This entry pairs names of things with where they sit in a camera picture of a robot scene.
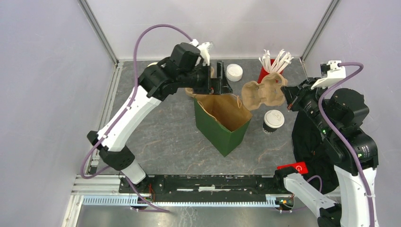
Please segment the brown paper bag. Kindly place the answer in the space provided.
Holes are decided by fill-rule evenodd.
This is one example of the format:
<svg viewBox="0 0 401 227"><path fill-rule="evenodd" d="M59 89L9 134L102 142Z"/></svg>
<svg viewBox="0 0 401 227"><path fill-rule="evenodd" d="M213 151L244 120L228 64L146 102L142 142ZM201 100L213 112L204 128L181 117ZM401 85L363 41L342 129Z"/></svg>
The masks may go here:
<svg viewBox="0 0 401 227"><path fill-rule="evenodd" d="M224 157L242 143L253 117L234 94L195 95L194 110L196 127Z"/></svg>

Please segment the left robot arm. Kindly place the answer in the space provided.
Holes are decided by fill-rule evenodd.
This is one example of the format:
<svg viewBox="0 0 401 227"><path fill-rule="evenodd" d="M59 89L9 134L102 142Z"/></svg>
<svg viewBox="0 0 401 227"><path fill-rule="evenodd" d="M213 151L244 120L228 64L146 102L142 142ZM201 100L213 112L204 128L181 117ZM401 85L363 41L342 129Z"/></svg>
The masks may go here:
<svg viewBox="0 0 401 227"><path fill-rule="evenodd" d="M126 145L142 120L179 88L191 88L200 95L224 95L233 92L224 63L218 61L212 75L209 50L211 42L177 44L171 55L148 66L115 116L99 131L90 131L88 140L99 151L100 158L111 168L121 171L136 192L148 188L146 173Z"/></svg>

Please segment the white cup lid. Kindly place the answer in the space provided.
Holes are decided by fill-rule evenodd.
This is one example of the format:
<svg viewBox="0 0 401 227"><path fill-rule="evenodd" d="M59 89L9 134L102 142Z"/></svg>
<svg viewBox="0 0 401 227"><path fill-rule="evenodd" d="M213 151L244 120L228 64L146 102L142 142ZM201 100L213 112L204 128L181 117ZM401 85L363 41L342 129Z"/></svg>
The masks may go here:
<svg viewBox="0 0 401 227"><path fill-rule="evenodd" d="M264 115L264 123L273 129L278 129L283 126L285 117L279 110L269 110Z"/></svg>

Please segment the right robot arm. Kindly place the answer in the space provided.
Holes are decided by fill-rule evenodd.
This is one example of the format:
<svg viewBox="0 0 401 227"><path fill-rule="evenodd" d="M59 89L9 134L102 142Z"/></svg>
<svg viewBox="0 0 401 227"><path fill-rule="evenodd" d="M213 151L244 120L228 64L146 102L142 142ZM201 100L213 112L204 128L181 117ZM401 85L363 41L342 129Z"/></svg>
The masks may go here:
<svg viewBox="0 0 401 227"><path fill-rule="evenodd" d="M310 185L293 167L275 172L273 187L292 192L316 216L321 227L376 227L375 177L378 147L362 129L369 113L365 99L349 88L315 88L316 78L283 87L288 110L306 117L307 128L318 131L320 146L340 187L340 202L329 199Z"/></svg>

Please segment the black paper coffee cup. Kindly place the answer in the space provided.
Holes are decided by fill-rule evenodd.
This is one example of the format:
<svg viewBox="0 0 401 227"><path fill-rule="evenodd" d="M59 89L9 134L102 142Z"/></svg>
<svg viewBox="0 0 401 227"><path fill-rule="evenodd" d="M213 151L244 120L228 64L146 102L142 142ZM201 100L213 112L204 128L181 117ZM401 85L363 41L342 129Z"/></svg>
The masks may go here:
<svg viewBox="0 0 401 227"><path fill-rule="evenodd" d="M277 127L271 127L271 126L269 126L267 123L263 123L263 125L262 125L262 130L263 130L263 132L264 133L266 133L266 134L272 134L272 133L274 133L276 130L277 130L278 128Z"/></svg>

